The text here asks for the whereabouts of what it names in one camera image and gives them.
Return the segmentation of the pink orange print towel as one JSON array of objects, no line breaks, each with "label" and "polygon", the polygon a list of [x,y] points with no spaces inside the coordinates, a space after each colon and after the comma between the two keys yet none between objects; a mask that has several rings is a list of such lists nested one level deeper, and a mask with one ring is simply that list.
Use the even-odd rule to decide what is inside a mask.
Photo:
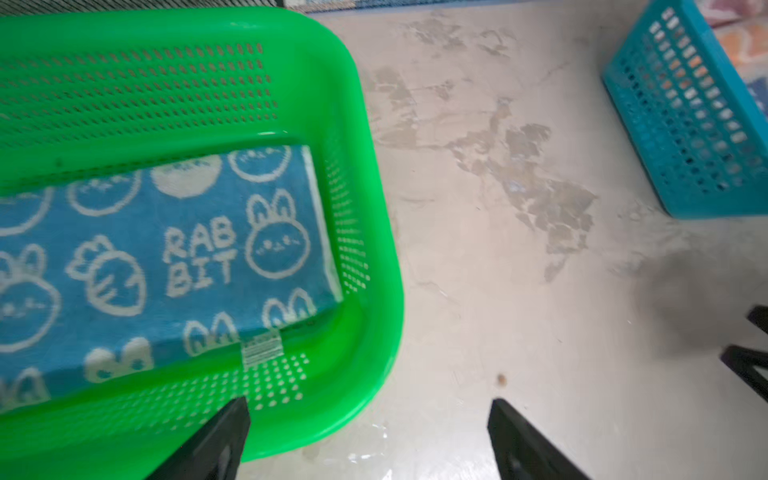
[{"label": "pink orange print towel", "polygon": [[767,116],[767,0],[699,0],[695,4]]}]

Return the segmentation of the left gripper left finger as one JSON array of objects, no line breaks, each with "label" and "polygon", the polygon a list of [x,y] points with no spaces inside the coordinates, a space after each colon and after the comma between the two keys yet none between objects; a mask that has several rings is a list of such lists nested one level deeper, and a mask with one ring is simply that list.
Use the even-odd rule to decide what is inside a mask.
[{"label": "left gripper left finger", "polygon": [[234,480],[250,426],[246,398],[230,400],[147,479]]}]

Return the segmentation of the teal plastic basket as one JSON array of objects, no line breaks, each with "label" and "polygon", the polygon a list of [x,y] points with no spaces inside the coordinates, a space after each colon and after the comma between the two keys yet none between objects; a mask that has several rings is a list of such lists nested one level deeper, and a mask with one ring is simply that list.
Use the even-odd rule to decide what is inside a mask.
[{"label": "teal plastic basket", "polygon": [[652,1],[601,78],[662,207],[767,213],[767,120],[691,1]]}]

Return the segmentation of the blue rabbit print towel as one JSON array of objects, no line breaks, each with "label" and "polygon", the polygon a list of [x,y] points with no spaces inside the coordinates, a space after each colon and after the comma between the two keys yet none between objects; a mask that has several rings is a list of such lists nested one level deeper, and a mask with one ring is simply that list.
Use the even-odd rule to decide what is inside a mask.
[{"label": "blue rabbit print towel", "polygon": [[1,410],[282,329],[342,298],[303,145],[1,200]]}]

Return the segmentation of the green plastic basket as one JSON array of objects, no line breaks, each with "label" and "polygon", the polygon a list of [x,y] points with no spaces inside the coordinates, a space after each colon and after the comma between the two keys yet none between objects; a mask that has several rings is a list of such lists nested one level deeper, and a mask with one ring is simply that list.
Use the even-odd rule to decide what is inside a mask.
[{"label": "green plastic basket", "polygon": [[282,329],[9,413],[5,479],[144,479],[230,400],[254,461],[337,432],[378,393],[404,292],[361,81],[342,41],[270,7],[5,17],[1,200],[278,145],[309,148],[342,298]]}]

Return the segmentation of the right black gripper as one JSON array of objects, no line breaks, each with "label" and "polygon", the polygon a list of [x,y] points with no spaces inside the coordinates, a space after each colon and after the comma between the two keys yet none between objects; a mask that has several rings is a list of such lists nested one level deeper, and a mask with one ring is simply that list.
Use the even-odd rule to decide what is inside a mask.
[{"label": "right black gripper", "polygon": [[[767,306],[756,305],[746,318],[764,333],[767,333]],[[747,386],[767,401],[767,352],[729,345],[720,356],[722,363],[736,374]]]}]

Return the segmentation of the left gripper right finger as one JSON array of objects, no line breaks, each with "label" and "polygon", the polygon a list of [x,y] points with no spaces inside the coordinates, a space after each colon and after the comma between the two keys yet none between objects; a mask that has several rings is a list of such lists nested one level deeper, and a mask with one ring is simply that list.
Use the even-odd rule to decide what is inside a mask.
[{"label": "left gripper right finger", "polygon": [[492,401],[487,430],[501,479],[588,479],[579,467],[502,398]]}]

